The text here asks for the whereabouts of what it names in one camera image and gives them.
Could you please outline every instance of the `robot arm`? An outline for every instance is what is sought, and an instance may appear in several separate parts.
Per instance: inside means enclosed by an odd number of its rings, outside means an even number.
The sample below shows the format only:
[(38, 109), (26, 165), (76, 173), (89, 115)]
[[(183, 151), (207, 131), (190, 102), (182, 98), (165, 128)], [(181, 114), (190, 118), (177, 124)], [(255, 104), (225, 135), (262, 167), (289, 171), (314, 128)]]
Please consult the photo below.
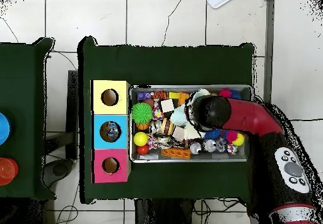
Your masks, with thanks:
[(252, 224), (318, 224), (312, 192), (279, 122), (263, 106), (233, 98), (202, 96), (192, 104), (197, 127), (250, 134), (255, 146), (248, 160)]

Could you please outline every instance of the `white tile floor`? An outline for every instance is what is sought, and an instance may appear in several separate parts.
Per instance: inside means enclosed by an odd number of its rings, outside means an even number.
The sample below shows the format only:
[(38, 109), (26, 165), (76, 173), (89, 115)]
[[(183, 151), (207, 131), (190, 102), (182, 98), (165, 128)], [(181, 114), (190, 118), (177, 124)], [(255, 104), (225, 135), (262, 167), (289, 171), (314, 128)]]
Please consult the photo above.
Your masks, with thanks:
[[(298, 3), (299, 0), (277, 0), (275, 4), (273, 102), (289, 118), (323, 117), (322, 72), (319, 72), (323, 64), (319, 53), (323, 49), (323, 36), (314, 38), (313, 27), (316, 31), (318, 28), (301, 14)], [(206, 0), (17, 0), (7, 9), (1, 8), (0, 16), (3, 18), (0, 42), (16, 42), (17, 38), (30, 44), (39, 37), (54, 37), (54, 49), (62, 53), (50, 53), (47, 61), (49, 131), (64, 130), (67, 71), (78, 67), (76, 49), (85, 35), (94, 36), (99, 45), (197, 46), (252, 42), (257, 56), (255, 91), (263, 95), (266, 32), (263, 0), (231, 0), (219, 9), (206, 5)], [(314, 47), (320, 50), (310, 51)], [(323, 162), (317, 146), (322, 143), (322, 123), (295, 122), (294, 127), (323, 178)], [(57, 150), (53, 155), (64, 157), (64, 151)], [(48, 203), (49, 224), (55, 224), (60, 209), (73, 203), (78, 172), (77, 163), (71, 174), (55, 185), (57, 199)], [(224, 208), (219, 201), (207, 202), (213, 210)], [(124, 212), (111, 211), (123, 210), (123, 200), (85, 205), (77, 194), (74, 205), (79, 214), (68, 224), (134, 224), (132, 200), (125, 201), (125, 218)], [(208, 224), (250, 224), (244, 211), (243, 207), (235, 206), (229, 213), (212, 213)], [(63, 212), (60, 220), (67, 220), (69, 214)], [(201, 224), (201, 217), (193, 214), (193, 223)]]

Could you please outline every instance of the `dark green table cover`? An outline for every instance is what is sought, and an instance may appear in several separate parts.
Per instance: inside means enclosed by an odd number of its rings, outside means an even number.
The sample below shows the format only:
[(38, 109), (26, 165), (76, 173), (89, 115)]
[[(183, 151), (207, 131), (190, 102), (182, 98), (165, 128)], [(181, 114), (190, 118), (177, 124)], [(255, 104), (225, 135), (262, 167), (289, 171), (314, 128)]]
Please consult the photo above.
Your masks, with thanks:
[(42, 184), (44, 64), (52, 43), (51, 38), (40, 38), (33, 45), (0, 44), (0, 112), (12, 127), (0, 145), (0, 157), (12, 158), (19, 166), (17, 177), (0, 186), (0, 197), (54, 197)]
[(122, 197), (239, 196), (249, 200), (244, 162), (132, 163), (127, 182), (91, 183), (90, 80), (126, 80), (131, 85), (252, 86), (253, 52), (252, 44), (239, 47), (98, 46), (94, 38), (85, 37), (78, 46), (80, 87), (83, 85), (80, 112), (84, 112), (84, 117), (80, 117), (80, 142), (84, 143), (84, 151), (80, 148), (81, 200), (88, 203), (92, 199)]

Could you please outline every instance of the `gray bin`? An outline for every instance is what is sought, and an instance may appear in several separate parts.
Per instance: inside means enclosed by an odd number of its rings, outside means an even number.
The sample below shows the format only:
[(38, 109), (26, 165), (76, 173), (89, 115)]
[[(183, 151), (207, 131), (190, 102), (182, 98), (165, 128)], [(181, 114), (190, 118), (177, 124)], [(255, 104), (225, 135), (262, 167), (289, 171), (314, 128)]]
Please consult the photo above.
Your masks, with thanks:
[[(242, 100), (253, 100), (254, 90), (248, 85), (189, 85), (189, 86), (174, 86), (174, 85), (153, 85), (151, 88), (140, 88), (134, 86), (130, 89), (130, 106), (136, 104), (138, 92), (154, 92), (154, 91), (171, 91), (171, 92), (186, 92), (192, 93), (198, 91), (200, 88), (205, 88), (210, 93), (218, 93), (222, 88), (229, 88), (231, 90), (239, 91)], [(245, 143), (239, 147), (238, 152), (235, 155), (229, 155), (224, 153), (206, 153), (201, 152), (198, 155), (192, 155), (191, 159), (179, 159), (168, 156), (162, 156), (161, 149), (150, 150), (146, 155), (139, 155), (136, 151), (137, 146), (133, 142), (134, 135), (138, 132), (136, 124), (132, 121), (131, 113), (129, 115), (130, 125), (130, 159), (135, 163), (169, 163), (169, 162), (246, 162), (250, 155), (250, 143), (249, 139), (245, 139)]]

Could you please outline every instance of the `green spiky ball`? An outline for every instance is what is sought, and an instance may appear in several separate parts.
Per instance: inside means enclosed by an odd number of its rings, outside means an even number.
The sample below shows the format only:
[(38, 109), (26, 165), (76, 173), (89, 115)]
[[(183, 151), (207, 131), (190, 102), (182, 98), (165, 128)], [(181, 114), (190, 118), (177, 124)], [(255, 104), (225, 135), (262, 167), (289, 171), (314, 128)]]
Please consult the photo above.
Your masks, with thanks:
[(151, 106), (147, 103), (137, 103), (132, 107), (132, 118), (136, 124), (146, 124), (153, 118)]

